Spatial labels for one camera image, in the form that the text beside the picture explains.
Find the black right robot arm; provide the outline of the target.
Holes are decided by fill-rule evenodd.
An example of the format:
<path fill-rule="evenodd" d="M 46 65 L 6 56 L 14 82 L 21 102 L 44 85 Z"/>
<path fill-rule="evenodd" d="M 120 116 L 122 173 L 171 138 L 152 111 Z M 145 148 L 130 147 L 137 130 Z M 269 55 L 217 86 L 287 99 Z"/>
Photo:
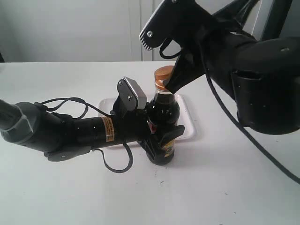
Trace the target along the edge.
<path fill-rule="evenodd" d="M 300 128 L 300 39 L 259 41 L 243 27 L 255 0 L 235 0 L 210 14 L 194 0 L 172 2 L 180 44 L 166 88 L 175 93 L 207 74 L 237 105 L 244 127 L 270 135 Z"/>

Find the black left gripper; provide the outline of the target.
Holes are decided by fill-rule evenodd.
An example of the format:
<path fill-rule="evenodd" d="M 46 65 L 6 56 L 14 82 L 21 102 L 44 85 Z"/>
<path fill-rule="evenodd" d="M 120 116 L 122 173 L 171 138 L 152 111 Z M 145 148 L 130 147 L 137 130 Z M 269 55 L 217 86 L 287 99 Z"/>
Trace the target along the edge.
<path fill-rule="evenodd" d="M 126 143 L 137 142 L 152 162 L 159 161 L 162 157 L 162 150 L 159 145 L 166 145 L 183 135 L 185 131 L 184 125 L 163 127 L 158 130 L 157 139 L 151 133 L 148 125 L 147 108 L 129 111 L 120 98 L 115 100 L 111 113 L 122 141 Z"/>

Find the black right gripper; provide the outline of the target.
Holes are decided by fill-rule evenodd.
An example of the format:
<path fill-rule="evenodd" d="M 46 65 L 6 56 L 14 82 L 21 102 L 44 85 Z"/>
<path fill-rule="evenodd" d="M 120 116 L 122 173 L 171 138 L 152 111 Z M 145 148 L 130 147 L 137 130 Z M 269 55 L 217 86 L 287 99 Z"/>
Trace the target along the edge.
<path fill-rule="evenodd" d="M 171 32 L 171 39 L 180 45 L 181 51 L 171 76 L 165 80 L 165 88 L 175 94 L 182 87 L 205 74 L 200 49 L 209 36 L 215 36 L 226 29 L 233 31 L 237 22 L 225 16 L 207 16 L 196 19 L 185 16 Z"/>

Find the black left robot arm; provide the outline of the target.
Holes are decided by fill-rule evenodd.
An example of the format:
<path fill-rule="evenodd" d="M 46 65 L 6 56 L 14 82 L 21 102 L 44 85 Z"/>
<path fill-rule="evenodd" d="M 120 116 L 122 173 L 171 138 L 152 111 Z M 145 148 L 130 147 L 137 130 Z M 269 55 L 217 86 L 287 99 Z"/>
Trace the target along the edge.
<path fill-rule="evenodd" d="M 152 161 L 165 154 L 163 146 L 181 136 L 183 125 L 152 133 L 148 112 L 129 111 L 117 100 L 110 115 L 73 118 L 41 103 L 0 103 L 0 134 L 9 143 L 38 150 L 52 162 L 69 160 L 92 150 L 137 142 Z"/>

